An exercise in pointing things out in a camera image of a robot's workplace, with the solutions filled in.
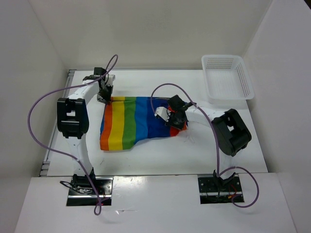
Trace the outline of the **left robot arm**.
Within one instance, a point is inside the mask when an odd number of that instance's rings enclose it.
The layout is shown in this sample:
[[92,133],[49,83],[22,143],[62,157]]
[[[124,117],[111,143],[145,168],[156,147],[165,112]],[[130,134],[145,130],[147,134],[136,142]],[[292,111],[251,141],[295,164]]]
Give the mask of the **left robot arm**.
[[92,75],[83,78],[81,87],[67,98],[59,98],[57,101],[57,128],[65,137],[73,160],[78,163],[74,166],[72,181],[61,184],[80,194],[92,194],[97,188],[86,145],[89,129],[87,104],[94,96],[98,102],[110,103],[114,80],[115,75],[96,67]]

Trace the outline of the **rainbow striped shorts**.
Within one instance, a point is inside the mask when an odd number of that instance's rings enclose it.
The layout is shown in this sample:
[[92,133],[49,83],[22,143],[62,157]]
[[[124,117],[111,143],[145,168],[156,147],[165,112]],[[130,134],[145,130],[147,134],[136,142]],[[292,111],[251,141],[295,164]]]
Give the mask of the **rainbow striped shorts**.
[[113,97],[104,107],[100,127],[100,149],[103,151],[130,150],[137,142],[145,139],[173,137],[180,130],[165,125],[156,118],[151,106],[171,110],[164,98],[156,97]]

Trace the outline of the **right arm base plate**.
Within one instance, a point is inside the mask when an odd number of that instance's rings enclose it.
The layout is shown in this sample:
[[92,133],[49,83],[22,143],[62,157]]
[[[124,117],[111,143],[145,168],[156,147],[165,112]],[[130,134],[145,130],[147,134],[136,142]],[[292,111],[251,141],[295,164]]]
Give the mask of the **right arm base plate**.
[[223,187],[218,187],[212,175],[198,176],[200,204],[244,203],[240,178],[235,175],[233,180]]

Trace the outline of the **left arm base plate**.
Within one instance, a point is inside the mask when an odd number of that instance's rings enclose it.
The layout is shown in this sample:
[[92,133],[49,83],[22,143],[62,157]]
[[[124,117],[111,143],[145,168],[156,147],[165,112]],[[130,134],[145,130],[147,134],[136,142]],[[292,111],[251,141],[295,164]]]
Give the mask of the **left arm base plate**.
[[[96,177],[94,184],[102,200],[101,206],[111,206],[113,180],[113,177]],[[98,203],[91,185],[74,186],[73,181],[60,183],[69,189],[66,206],[95,206]]]

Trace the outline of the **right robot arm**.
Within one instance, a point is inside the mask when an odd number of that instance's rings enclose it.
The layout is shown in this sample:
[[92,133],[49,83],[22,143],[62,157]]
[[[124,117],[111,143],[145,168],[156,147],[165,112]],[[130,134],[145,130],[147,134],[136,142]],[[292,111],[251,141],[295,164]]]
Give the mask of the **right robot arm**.
[[219,191],[226,190],[235,176],[221,174],[221,153],[234,157],[246,148],[252,140],[251,133],[235,109],[225,112],[200,107],[197,103],[183,102],[175,95],[168,99],[168,107],[157,107],[155,115],[167,126],[181,130],[186,123],[195,122],[211,128],[216,145],[216,169],[213,171],[213,185]]

